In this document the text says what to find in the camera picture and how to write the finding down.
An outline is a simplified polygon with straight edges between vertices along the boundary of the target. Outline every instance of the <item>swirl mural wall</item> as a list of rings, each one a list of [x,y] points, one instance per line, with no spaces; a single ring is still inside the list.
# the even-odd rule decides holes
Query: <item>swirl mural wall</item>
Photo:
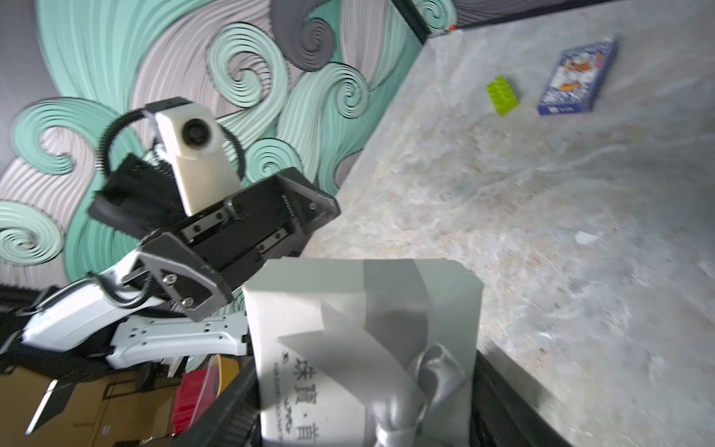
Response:
[[[0,10],[0,54],[12,62],[0,66],[10,96],[0,105],[0,283],[28,288],[101,271],[136,245],[87,214],[105,180],[94,150],[120,114],[186,97],[246,148],[247,184],[296,167],[335,194],[420,51],[390,0],[36,0]],[[441,26],[439,8],[424,10]],[[148,123],[133,124],[113,167],[145,156],[153,139]]]

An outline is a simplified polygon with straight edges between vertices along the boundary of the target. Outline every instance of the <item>metal bracket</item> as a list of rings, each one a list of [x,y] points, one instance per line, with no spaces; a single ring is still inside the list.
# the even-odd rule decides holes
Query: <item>metal bracket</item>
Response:
[[[112,338],[114,353],[107,362],[115,369],[165,357],[185,355],[246,355],[242,338],[248,334],[243,313],[208,317],[200,323],[189,318],[130,316]]]
[[[276,245],[280,241],[284,240],[288,236],[288,231],[285,230],[285,228],[279,228],[277,232],[273,233],[272,235],[266,237],[261,243],[258,245],[258,252],[263,254],[271,248],[273,245]]]
[[[181,233],[184,235],[186,240],[193,240],[194,237],[202,234],[206,230],[213,228],[218,224],[222,224],[227,218],[228,211],[221,207],[196,222],[186,226],[183,230],[181,230]]]
[[[275,178],[306,235],[340,215],[337,200],[308,182],[294,167],[281,170]]]
[[[203,320],[234,300],[224,278],[172,233],[145,243],[139,259],[193,321]],[[176,278],[167,281],[168,275]]]

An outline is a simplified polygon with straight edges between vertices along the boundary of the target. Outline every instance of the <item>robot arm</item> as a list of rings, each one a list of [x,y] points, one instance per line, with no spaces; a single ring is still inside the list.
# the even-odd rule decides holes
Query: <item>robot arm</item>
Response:
[[[0,325],[2,365],[78,382],[165,357],[243,355],[245,316],[211,315],[234,300],[232,292],[261,268],[272,246],[340,214],[335,199],[295,168],[241,190],[222,148],[227,131],[208,109],[173,98],[142,113],[154,123],[165,148],[159,156],[171,170],[130,155],[107,172],[89,211],[142,241],[104,272],[46,290],[31,309],[3,315],[11,321]],[[185,317],[146,315],[168,310]]]

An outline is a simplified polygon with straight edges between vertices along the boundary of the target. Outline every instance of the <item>green lego brick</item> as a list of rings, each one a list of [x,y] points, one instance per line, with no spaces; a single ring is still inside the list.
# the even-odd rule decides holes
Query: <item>green lego brick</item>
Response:
[[[494,82],[487,85],[487,94],[499,115],[506,115],[519,105],[519,101],[516,100],[516,96],[504,76],[499,76]]]

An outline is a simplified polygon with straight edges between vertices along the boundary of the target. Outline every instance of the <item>white gift box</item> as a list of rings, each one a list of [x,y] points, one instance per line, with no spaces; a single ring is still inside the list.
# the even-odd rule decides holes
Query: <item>white gift box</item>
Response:
[[[467,446],[482,287],[451,260],[268,260],[243,287],[263,445],[373,445],[373,416],[380,409],[369,411],[365,394],[400,387],[392,387],[373,361],[389,353],[407,375],[420,353],[438,343],[465,380],[421,413],[418,443]],[[340,347],[353,340],[367,347]],[[318,348],[321,343],[326,348]]]

